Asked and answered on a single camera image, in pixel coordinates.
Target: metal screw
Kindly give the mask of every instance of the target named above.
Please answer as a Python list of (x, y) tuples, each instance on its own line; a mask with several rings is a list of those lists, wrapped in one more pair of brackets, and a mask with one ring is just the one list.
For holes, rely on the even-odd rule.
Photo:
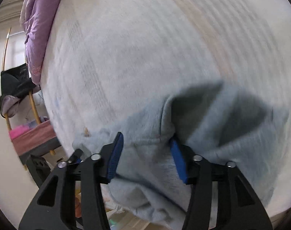
[(100, 160), (100, 159), (101, 159), (101, 155), (100, 155), (100, 154), (93, 154), (93, 155), (91, 156), (91, 159), (92, 159), (93, 161)]
[(194, 156), (193, 156), (193, 160), (194, 160), (194, 161), (199, 162), (199, 161), (202, 161), (202, 159), (203, 159), (203, 157), (200, 156), (200, 155), (194, 155)]
[(59, 168), (64, 168), (64, 167), (67, 166), (67, 163), (64, 162), (64, 161), (62, 161), (62, 162), (59, 162), (59, 163), (57, 164), (57, 166), (58, 166)]
[(226, 164), (229, 168), (235, 168), (236, 167), (236, 163), (232, 162), (232, 161), (229, 161), (227, 162)]

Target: white fluffy blanket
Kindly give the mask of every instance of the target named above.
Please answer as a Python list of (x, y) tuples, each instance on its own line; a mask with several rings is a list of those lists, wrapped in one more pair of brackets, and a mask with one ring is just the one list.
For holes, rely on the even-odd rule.
[[(41, 85), (70, 154), (85, 127), (96, 131), (154, 98), (217, 79), (291, 108), (287, 0), (61, 0)], [(289, 144), (270, 216), (291, 206)]]

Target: gray cloth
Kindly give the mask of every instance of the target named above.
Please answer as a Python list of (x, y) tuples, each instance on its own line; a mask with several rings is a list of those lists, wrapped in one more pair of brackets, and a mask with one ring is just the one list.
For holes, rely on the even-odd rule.
[(1, 114), (4, 117), (5, 114), (8, 114), (8, 117), (13, 117), (19, 109), (19, 101), (21, 99), (11, 95), (4, 96), (1, 106)]
[(181, 229), (191, 189), (178, 178), (168, 145), (173, 134), (210, 162), (236, 162), (266, 205), (286, 151), (287, 120), (286, 110), (217, 82), (152, 101), (122, 122), (78, 135), (73, 148), (90, 156), (121, 131), (124, 149), (109, 184), (114, 201), (140, 218)]

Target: wall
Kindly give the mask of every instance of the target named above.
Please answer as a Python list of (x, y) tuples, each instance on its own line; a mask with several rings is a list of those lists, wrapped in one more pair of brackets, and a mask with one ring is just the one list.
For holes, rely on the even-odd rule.
[[(12, 26), (12, 33), (21, 31), (19, 18), (0, 24), (0, 72), (3, 48), (10, 26)], [(24, 34), (19, 34), (9, 39), (5, 69), (23, 63)], [(18, 117), (11, 120), (13, 125), (19, 124)], [(37, 189), (20, 163), (8, 136), (6, 121), (0, 115), (0, 208), (15, 227), (18, 227)]]
[(23, 0), (3, 0), (0, 5), (0, 23), (20, 16)]

